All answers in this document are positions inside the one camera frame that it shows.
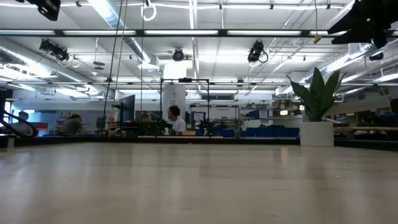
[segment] ceiling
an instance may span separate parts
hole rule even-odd
[[[88,5],[87,1],[80,1],[83,6],[73,6],[75,1],[63,0],[64,6],[61,8],[58,21],[47,20],[40,15],[34,7],[9,7],[0,5],[0,29],[109,29],[107,23]],[[142,3],[142,1],[128,1],[129,4]],[[275,6],[313,6],[313,0],[275,0]],[[326,0],[317,0],[319,6],[325,5]],[[332,6],[344,7],[351,0],[331,0]],[[1,1],[3,4],[18,4],[14,0]],[[120,5],[121,0],[113,1],[114,5]],[[219,0],[198,0],[198,6],[217,6]],[[269,4],[270,1],[264,0],[223,0],[224,6],[237,6],[239,4],[261,6]],[[152,0],[152,4],[165,4],[174,6],[188,7],[188,0]],[[122,7],[121,18],[124,18],[125,7]],[[318,29],[327,29],[330,22],[333,21],[341,9],[318,9],[318,17],[315,10],[285,10],[285,9],[200,9],[197,10],[195,18],[195,29],[309,29],[315,30],[317,17]],[[147,11],[146,16],[150,17],[152,12]],[[141,17],[140,6],[128,6],[126,15],[126,27],[129,29],[189,29],[190,28],[190,10],[174,7],[157,6],[156,17],[149,21],[143,21]],[[7,37],[9,40],[27,48],[33,52],[43,55],[39,50],[42,38],[40,37]],[[122,40],[117,38],[115,48],[115,58],[113,70],[111,72],[112,52],[115,38],[99,38],[98,55],[95,58],[95,39],[94,38],[76,38],[76,37],[52,37],[50,40],[56,42],[62,47],[68,49],[68,53],[76,56],[81,62],[80,66],[74,61],[68,69],[88,77],[96,82],[103,82],[112,73],[116,78],[118,74],[117,60],[121,58],[119,76],[121,81],[138,82],[141,78],[145,82],[151,82],[160,78],[160,72],[142,72],[138,69],[137,57],[131,49],[124,44],[121,48]],[[164,65],[172,61],[171,52],[176,48],[182,48],[187,55],[193,55],[193,42],[191,37],[145,37],[136,38],[143,46],[146,52],[157,55],[160,64]],[[198,78],[209,78],[215,82],[235,82],[238,78],[244,78],[246,82],[287,82],[285,75],[290,75],[294,80],[300,81],[314,67],[323,65],[328,61],[344,54],[347,45],[332,45],[331,39],[324,38],[319,43],[314,44],[313,39],[298,38],[262,38],[265,46],[271,44],[267,51],[269,52],[269,61],[254,69],[249,66],[247,61],[248,50],[258,38],[253,37],[196,37],[198,50]],[[395,59],[396,51],[386,49],[387,57],[380,62],[368,62],[366,66],[376,66],[387,60]],[[56,61],[49,55],[46,57],[54,62]],[[104,62],[104,70],[97,71],[93,75],[93,61]],[[365,67],[365,59],[357,60],[354,63],[342,68],[349,75],[362,72]],[[194,77],[192,61],[184,62],[187,67],[188,77]],[[360,82],[361,79],[366,82],[368,76],[355,79]],[[140,86],[119,86],[119,88],[140,88]],[[258,90],[276,89],[277,86],[259,86]]]

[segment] metal frame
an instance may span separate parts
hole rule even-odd
[[[162,106],[162,92],[163,92],[163,82],[171,81],[170,84],[174,85],[179,83],[180,85],[189,85],[192,82],[196,82],[196,85],[202,85],[200,82],[207,82],[207,119],[210,120],[210,80],[209,79],[187,79],[191,82],[180,82],[182,79],[172,79],[172,78],[161,78],[160,79],[160,117],[163,118],[163,106]]]
[[[171,79],[162,79],[160,82],[118,82],[118,85],[160,85],[165,81],[165,80],[171,80]],[[186,82],[173,82],[174,85],[203,85],[206,84],[208,87],[210,85],[219,85],[219,86],[236,86],[236,85],[245,85],[245,86],[251,86],[251,85],[259,85],[259,86],[280,86],[280,85],[290,85],[290,82],[246,82],[246,83],[236,83],[236,82],[210,82],[209,79],[192,79],[192,81],[199,81],[199,82],[192,82],[192,83],[186,83]],[[104,85],[107,84],[105,82],[0,82],[0,85],[6,85],[6,84],[26,84],[26,85]],[[310,85],[310,83],[299,83],[303,85]],[[111,82],[111,86],[116,85],[116,82]],[[358,86],[358,87],[367,87],[367,86],[398,86],[398,83],[342,83],[341,86]]]
[[[145,31],[217,31],[216,34],[146,34]],[[310,35],[311,31],[314,30],[305,30],[305,29],[125,29],[124,31],[134,31],[135,34],[124,34],[124,37],[291,37],[291,38],[314,38],[315,35]],[[289,31],[299,31],[300,34],[228,34],[228,31],[271,31],[271,32],[289,32]],[[52,31],[52,34],[43,34],[38,33],[29,33],[31,32],[43,32],[43,31]],[[0,37],[115,37],[116,34],[68,34],[66,35],[65,31],[74,31],[74,32],[94,32],[94,31],[112,31],[112,29],[0,29]],[[396,30],[386,30],[387,38],[394,38],[394,31]],[[327,30],[318,30],[318,32],[327,32]],[[322,35],[323,38],[335,38],[337,35]]]

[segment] blue crate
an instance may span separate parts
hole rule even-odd
[[[272,137],[272,128],[258,128],[257,137]]]
[[[287,128],[272,128],[272,137],[287,137]]]
[[[226,138],[235,137],[235,130],[222,130],[221,135]]]
[[[246,137],[256,137],[257,136],[257,128],[246,128],[244,135]]]
[[[203,136],[205,133],[205,130],[201,130],[201,129],[196,129],[195,130],[195,135],[196,136]]]
[[[300,128],[287,128],[287,137],[297,138],[300,134]]]

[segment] black cable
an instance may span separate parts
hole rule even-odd
[[[144,30],[144,16],[142,17],[142,30]],[[141,37],[141,99],[140,99],[140,110],[141,110],[141,117],[140,117],[140,122],[142,123],[142,82],[144,81],[143,80],[143,70],[144,70],[144,67],[143,67],[143,64],[144,64],[144,37]]]
[[[268,62],[268,54],[267,54],[264,50],[262,50],[262,53],[265,54],[265,55],[267,56],[267,60],[265,60],[265,61],[262,62],[262,61],[259,59],[259,62],[261,62],[261,63],[267,63],[267,62]]]
[[[103,113],[103,125],[101,126],[101,135],[104,134],[104,128],[105,128],[105,124],[106,124],[106,118],[105,118],[105,114],[106,114],[106,103],[108,102],[108,94],[109,94],[109,89],[111,86],[111,79],[112,79],[112,68],[113,68],[113,59],[114,59],[114,51],[116,49],[116,42],[118,40],[118,31],[119,31],[119,25],[120,25],[120,16],[122,14],[122,6],[123,6],[123,0],[121,0],[120,2],[120,10],[119,10],[119,18],[118,18],[118,26],[116,28],[116,33],[114,35],[114,43],[113,43],[113,51],[112,51],[112,59],[111,59],[111,70],[109,71],[109,78],[108,78],[108,88],[106,89],[106,94],[105,94],[105,105],[104,105],[104,113]]]

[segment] man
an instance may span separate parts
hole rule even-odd
[[[18,117],[20,119],[23,119],[25,121],[27,121],[29,119],[29,114],[26,112],[19,112],[18,113]],[[15,130],[17,130],[18,132],[20,132],[21,134],[24,135],[31,135],[33,133],[33,130],[31,127],[29,127],[27,124],[23,123],[22,121],[16,122],[16,123],[12,123],[10,124]]]
[[[60,128],[60,135],[82,135],[81,129],[83,125],[81,124],[81,116],[78,114],[73,114],[70,119],[67,120]]]
[[[187,125],[185,121],[180,118],[180,108],[178,106],[171,106],[169,108],[169,120],[173,124],[172,129],[177,133],[177,135],[182,135],[182,132],[186,130]]]

